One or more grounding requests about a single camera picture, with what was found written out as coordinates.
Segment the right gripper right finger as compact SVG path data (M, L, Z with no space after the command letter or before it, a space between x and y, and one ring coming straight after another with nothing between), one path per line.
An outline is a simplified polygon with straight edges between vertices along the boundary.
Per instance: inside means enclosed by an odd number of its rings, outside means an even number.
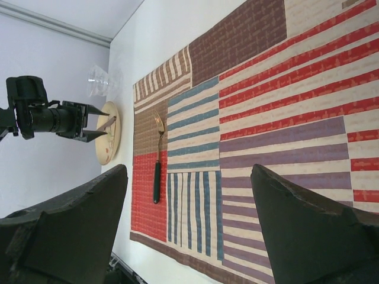
M378 214L260 164L250 178L275 283L378 283Z

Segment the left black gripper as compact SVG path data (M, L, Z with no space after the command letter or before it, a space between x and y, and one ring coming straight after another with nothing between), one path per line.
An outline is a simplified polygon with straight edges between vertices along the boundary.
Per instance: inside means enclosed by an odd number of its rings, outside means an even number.
M105 131L83 130L90 114L109 116L93 105L69 101L58 102L57 107L34 107L30 110L31 129L89 143L107 134Z

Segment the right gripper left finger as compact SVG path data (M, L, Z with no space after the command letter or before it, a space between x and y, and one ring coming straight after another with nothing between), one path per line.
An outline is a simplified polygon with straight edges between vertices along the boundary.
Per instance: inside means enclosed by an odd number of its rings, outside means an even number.
M110 267L127 168L1 219L2 283L122 283Z

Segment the brown wooden knife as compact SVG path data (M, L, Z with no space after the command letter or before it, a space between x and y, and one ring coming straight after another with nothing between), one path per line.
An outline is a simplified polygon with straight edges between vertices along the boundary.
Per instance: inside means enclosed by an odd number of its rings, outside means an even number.
M97 131L105 132L108 127L112 126L116 122L116 119L116 116L111 117L107 122L103 123L103 125L99 126Z

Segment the dark handled fork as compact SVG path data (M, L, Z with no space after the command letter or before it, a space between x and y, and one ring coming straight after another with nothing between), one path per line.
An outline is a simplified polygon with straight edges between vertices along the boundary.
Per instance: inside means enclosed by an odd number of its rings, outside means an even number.
M158 140L158 151L157 159L155 163L155 174L154 174L154 187L153 187L153 202L158 204L160 201L160 174L161 174L161 148L162 148L162 139L165 133L164 123L156 110L153 111L153 116L157 124L159 140Z

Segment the patchwork striped placemat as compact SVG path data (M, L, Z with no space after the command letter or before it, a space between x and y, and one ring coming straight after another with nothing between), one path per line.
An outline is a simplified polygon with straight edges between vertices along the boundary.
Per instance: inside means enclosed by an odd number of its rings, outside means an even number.
M378 212L377 1L245 1L133 95L132 241L219 282L274 283L255 164Z

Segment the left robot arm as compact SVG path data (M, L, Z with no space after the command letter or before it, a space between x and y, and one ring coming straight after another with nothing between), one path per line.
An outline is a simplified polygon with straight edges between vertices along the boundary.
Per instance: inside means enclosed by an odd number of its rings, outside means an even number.
M8 108L1 109L1 138L11 133L29 140L35 133L55 133L88 143L106 134L104 130L86 130L88 115L106 115L105 112L89 104L49 102L40 77L10 77L6 86Z

